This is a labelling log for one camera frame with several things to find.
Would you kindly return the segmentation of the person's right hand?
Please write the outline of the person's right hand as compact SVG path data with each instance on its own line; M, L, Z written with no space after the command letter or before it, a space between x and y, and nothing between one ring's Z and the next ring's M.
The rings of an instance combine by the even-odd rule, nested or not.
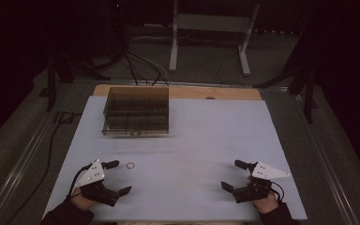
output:
M260 214L267 214L278 208L278 200L275 193L270 191L266 198L255 200L253 205Z

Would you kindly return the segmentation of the white table mat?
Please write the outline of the white table mat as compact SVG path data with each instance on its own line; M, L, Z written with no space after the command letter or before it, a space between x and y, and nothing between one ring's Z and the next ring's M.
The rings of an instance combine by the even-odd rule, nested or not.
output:
M105 97L88 99L48 210L65 199L81 167L96 159L118 160L118 167L105 172L104 184L131 191L114 207L97 205L99 221L252 221L258 217L253 205L237 203L220 186L246 184L248 171L234 161L290 169L262 100L175 98L169 133L136 138L102 134L105 103Z

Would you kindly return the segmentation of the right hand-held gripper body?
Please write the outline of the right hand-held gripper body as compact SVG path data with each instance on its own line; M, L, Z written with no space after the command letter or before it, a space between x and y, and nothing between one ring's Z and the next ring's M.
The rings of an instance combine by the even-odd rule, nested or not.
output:
M256 162L257 166L250 172L251 180L245 187L236 188L232 195L237 203L251 202L266 198L272 189L273 179L287 178L291 174L274 168L262 162Z

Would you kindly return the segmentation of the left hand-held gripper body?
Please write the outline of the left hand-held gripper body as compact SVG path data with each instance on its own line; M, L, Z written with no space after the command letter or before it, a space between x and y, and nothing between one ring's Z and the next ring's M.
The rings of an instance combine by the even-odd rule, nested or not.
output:
M80 188L84 198L115 206L119 194L104 187L105 173L101 163L97 159L90 165L81 168L75 176L74 188Z

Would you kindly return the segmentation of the white metal stand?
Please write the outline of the white metal stand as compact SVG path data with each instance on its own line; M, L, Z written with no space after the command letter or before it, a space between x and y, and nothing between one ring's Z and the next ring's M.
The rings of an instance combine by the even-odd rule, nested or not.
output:
M237 49L243 75L249 76L250 67L247 59L247 47L259 9L260 4L253 4L251 12L244 17L179 13L178 0L173 0L172 47L169 70L177 70L178 40L180 39L178 36L179 29L218 31L244 34L244 40L238 45Z

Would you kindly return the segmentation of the smoky clear plastic drawer box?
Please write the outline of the smoky clear plastic drawer box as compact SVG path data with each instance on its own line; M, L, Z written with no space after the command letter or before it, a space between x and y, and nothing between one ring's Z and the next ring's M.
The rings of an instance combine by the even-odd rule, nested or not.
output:
M112 87L103 111L103 135L144 136L169 133L169 89Z

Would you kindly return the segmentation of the dark stand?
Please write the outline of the dark stand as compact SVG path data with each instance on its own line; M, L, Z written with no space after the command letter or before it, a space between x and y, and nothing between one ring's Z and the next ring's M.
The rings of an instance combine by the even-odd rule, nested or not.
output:
M290 95L299 95L302 91L305 92L303 113L307 121L311 124L315 75L318 65L319 62L312 58L302 59L301 57L291 56L279 75L266 82L253 84L252 87L265 89L292 77L287 91Z
M45 96L47 97L47 108L46 111L50 112L55 105L57 100L56 95L56 75L59 75L59 78L64 83L71 83L74 79L70 72L70 67L74 66L76 69L79 69L85 72L87 75L92 78L100 81L108 81L109 78L105 77L90 67L86 66L82 62L74 59L65 53L60 53L57 55L50 55L47 61L47 89L45 91Z

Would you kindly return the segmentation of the metal floor rail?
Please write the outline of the metal floor rail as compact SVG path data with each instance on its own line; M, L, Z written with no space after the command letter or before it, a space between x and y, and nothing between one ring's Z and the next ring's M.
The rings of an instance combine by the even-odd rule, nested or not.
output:
M311 142L312 148L318 155L318 160L323 172L323 176L325 177L326 183L330 188L345 225L360 225L360 221L351 207L350 201L344 192L344 188L333 169L333 166L325 152L323 144L314 126L308 122L304 115L304 100L299 95L290 96L290 98L294 107L296 108L297 114L302 121L305 130L307 131L307 136Z
M56 101L50 111L46 110L46 98L40 97L37 89L33 90L0 128L0 217L69 88L68 83L58 87Z

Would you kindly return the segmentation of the person's left hand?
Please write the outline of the person's left hand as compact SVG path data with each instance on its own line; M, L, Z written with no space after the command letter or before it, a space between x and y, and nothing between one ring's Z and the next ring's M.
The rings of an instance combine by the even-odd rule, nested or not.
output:
M96 201L84 198L83 193L79 187L76 187L69 197L69 200L79 209L83 211L90 210L97 204Z

